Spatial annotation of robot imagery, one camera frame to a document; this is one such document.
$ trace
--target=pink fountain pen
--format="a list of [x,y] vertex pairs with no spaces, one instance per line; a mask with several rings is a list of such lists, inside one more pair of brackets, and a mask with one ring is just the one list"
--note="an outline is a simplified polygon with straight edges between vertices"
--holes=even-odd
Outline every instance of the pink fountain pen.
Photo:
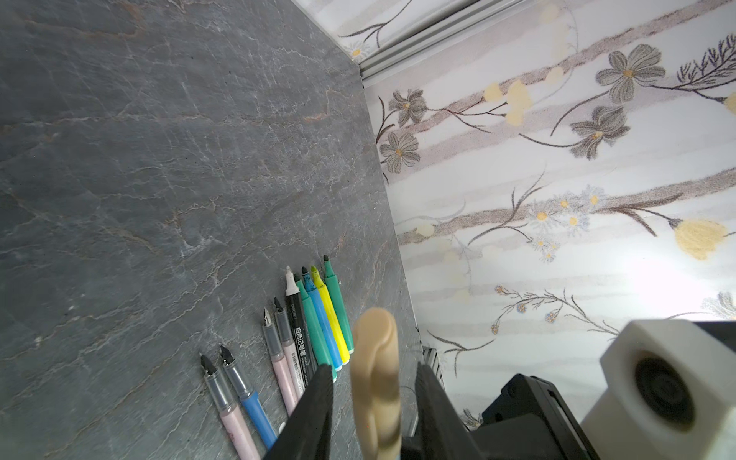
[[266,345],[269,348],[271,363],[274,366],[276,380],[278,381],[278,386],[281,389],[281,396],[283,397],[283,404],[286,406],[286,413],[291,415],[294,408],[297,407],[299,398],[297,396],[297,390],[294,388],[294,382],[291,379],[289,362],[286,360],[286,355],[281,347],[281,340],[278,338],[278,332],[271,320],[271,314],[269,313],[268,308],[263,310],[263,334],[266,336]]
[[205,383],[220,413],[222,424],[225,425],[227,434],[235,445],[238,457],[240,460],[261,460],[253,438],[250,436],[248,425],[245,424],[243,413],[240,412],[238,400],[230,391],[222,373],[217,370],[212,361],[207,359],[207,356],[202,355],[200,361],[205,371]]

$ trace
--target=wall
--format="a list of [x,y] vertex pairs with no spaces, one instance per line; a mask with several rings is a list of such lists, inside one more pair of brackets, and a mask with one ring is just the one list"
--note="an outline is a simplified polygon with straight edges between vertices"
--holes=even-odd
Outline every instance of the wall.
[[726,0],[527,1],[367,88],[458,412],[521,372],[581,418],[629,320],[736,317],[734,17]]
[[0,29],[0,457],[234,459],[199,354],[230,347],[278,427],[263,308],[323,253],[413,386],[358,69],[290,1],[6,1]]
[[294,0],[360,63],[477,0]]

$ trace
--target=marker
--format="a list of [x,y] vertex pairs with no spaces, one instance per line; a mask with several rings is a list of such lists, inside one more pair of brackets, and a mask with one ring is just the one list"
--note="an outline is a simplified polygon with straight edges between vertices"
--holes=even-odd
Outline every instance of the marker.
[[309,273],[307,273],[307,268],[304,266],[302,267],[302,278],[304,278],[304,288],[312,299],[314,310],[317,312],[319,326],[322,329],[322,333],[325,335],[325,341],[327,342],[327,349],[330,351],[332,365],[335,367],[335,370],[340,370],[342,369],[342,358],[340,358],[340,352],[337,350],[337,342],[335,342],[335,336],[332,334],[330,320],[327,318],[325,306],[322,304],[322,298],[319,296],[319,291],[317,291],[317,287],[312,282],[312,279],[309,277]]
[[286,310],[281,306],[281,302],[274,297],[274,305],[276,305],[276,326],[278,327],[278,335],[281,338],[281,347],[289,361],[289,374],[291,381],[294,383],[294,389],[297,390],[297,400],[304,394],[304,379],[302,378],[302,369],[299,367],[299,353],[294,345],[294,338],[291,337],[291,326]]
[[312,342],[312,351],[314,351],[314,359],[318,364],[327,364],[332,369],[332,381],[337,380],[337,372],[332,365],[330,351],[327,348],[325,335],[322,333],[322,327],[317,319],[317,312],[314,309],[311,297],[304,289],[304,283],[299,275],[294,274],[294,281],[299,289],[299,296],[302,298],[302,306],[304,307],[304,318],[307,320],[307,329]]
[[304,318],[302,296],[299,293],[297,284],[294,282],[294,274],[291,273],[289,267],[286,267],[286,310],[289,313],[291,332],[294,333],[294,343],[297,345],[299,365],[302,370],[304,389],[306,390],[309,381],[312,379],[312,375],[316,371],[316,361],[312,355],[312,343],[309,339],[311,332]]
[[350,322],[347,320],[347,312],[345,311],[345,302],[342,299],[342,293],[340,292],[340,282],[332,270],[332,262],[328,256],[324,256],[325,259],[325,284],[327,290],[330,292],[330,298],[332,299],[332,306],[335,308],[335,314],[337,320],[340,323],[340,329],[342,330],[342,336],[345,339],[345,345],[347,346],[347,352],[353,354],[355,345],[353,344],[353,332],[350,330]]
[[281,397],[283,404],[286,406],[286,413],[291,415],[294,408],[297,407],[297,390],[291,381],[291,373],[289,372],[289,363],[286,361],[286,355],[283,354],[281,341],[278,339],[278,332],[271,320],[271,314],[265,308],[263,309],[263,334],[266,336],[266,346],[269,348],[271,355],[271,364],[274,367],[278,387],[281,389]]
[[319,292],[319,298],[322,299],[322,304],[325,307],[325,313],[327,314],[327,319],[330,322],[330,329],[332,329],[332,334],[335,337],[337,350],[340,352],[340,359],[342,359],[342,363],[345,365],[350,361],[350,354],[347,352],[345,338],[342,336],[342,329],[340,329],[340,323],[337,320],[337,315],[335,315],[335,308],[332,306],[330,293],[327,290],[327,286],[322,282],[322,278],[319,277],[317,267],[314,265],[312,266],[311,274],[312,281],[314,281],[314,285],[317,287],[317,291]]
[[217,371],[217,368],[212,364],[212,361],[207,359],[207,356],[202,355],[199,360],[205,371],[205,384],[210,390],[215,407],[220,413],[220,420],[222,420],[230,440],[233,441],[238,457],[240,457],[240,460],[260,460],[261,456],[258,455],[258,449],[255,448],[255,443],[245,424],[243,414],[240,412],[238,403],[233,393],[230,392],[227,383],[225,383],[222,374]]
[[225,347],[220,345],[220,358],[225,368],[227,379],[233,385],[235,393],[240,398],[240,402],[245,407],[248,417],[253,421],[255,429],[261,435],[266,448],[270,449],[276,442],[276,432],[271,426],[266,412],[263,410],[261,402],[258,400],[258,392],[250,385],[250,381],[245,378],[245,374],[235,363],[235,357]]

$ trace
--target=pen nib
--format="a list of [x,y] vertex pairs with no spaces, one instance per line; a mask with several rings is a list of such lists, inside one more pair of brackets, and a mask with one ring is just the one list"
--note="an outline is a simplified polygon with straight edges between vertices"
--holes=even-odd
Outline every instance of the pen nib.
[[214,364],[212,364],[212,361],[210,361],[209,359],[207,359],[207,356],[201,355],[199,357],[199,362],[202,363],[202,368],[205,370],[205,372],[207,373],[207,375],[212,375],[215,372],[217,372],[217,368],[215,367]]
[[235,361],[233,354],[223,345],[220,345],[220,357],[222,358],[222,362],[226,365],[232,364]]
[[263,324],[268,327],[272,323],[273,323],[273,321],[271,321],[271,314],[269,313],[269,309],[268,308],[264,308],[263,309]]

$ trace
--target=camera lens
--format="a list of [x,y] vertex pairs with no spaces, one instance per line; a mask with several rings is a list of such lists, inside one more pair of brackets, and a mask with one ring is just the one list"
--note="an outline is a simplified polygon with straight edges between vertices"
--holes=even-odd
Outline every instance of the camera lens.
[[635,378],[647,406],[668,422],[692,425],[695,405],[677,371],[661,358],[644,358]]

